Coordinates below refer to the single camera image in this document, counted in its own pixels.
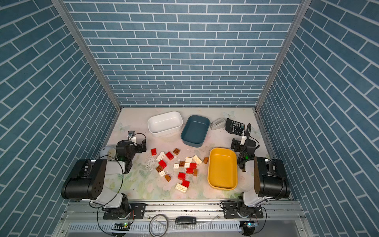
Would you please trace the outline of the long white lego brick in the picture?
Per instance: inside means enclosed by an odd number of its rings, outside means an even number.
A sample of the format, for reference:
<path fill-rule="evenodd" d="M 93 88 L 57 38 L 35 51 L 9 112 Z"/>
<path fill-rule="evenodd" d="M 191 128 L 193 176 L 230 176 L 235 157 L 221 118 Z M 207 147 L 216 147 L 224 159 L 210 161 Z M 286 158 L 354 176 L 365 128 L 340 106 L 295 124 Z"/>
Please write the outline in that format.
<path fill-rule="evenodd" d="M 156 160 L 159 162 L 159 161 L 163 160 L 164 158 L 165 158 L 165 153 L 164 153 L 164 152 L 161 152 L 161 153 L 157 156 Z"/>

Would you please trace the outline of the brown lego brick low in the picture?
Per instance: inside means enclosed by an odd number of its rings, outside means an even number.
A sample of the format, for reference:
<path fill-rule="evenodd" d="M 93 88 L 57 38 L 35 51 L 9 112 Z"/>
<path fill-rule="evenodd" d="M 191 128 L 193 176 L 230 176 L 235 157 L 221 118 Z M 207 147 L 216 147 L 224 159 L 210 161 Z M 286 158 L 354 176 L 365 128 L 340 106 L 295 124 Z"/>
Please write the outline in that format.
<path fill-rule="evenodd" d="M 166 174 L 166 175 L 165 175 L 165 179 L 167 180 L 167 182 L 170 182 L 170 181 L 171 181 L 171 177 L 170 177 L 170 175 Z"/>

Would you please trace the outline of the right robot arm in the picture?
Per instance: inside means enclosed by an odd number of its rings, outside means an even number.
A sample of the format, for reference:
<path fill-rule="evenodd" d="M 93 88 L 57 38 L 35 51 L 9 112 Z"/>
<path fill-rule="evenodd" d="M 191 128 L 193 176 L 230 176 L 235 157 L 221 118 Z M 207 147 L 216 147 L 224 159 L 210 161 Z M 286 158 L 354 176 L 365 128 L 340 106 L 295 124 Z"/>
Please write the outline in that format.
<path fill-rule="evenodd" d="M 242 192 L 237 201 L 222 201 L 226 219 L 263 218 L 262 204 L 270 199 L 288 198 L 290 188 L 283 161 L 255 156 L 254 140 L 232 140 L 231 148 L 238 153 L 237 165 L 242 172 L 252 173 L 253 188 Z"/>

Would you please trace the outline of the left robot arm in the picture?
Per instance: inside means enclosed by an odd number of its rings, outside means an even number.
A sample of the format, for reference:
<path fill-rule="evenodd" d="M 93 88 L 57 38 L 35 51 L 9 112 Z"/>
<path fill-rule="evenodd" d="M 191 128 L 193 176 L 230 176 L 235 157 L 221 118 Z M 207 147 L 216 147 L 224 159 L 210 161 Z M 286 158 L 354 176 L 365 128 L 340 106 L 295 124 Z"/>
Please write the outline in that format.
<path fill-rule="evenodd" d="M 137 144 L 121 140 L 115 147 L 105 146 L 96 160 L 79 160 L 68 175 L 62 189 L 64 199 L 88 199 L 94 208 L 105 212 L 104 219 L 129 218 L 132 207 L 127 195 L 104 186 L 107 175 L 127 174 L 137 153 L 146 151 L 146 142 Z"/>

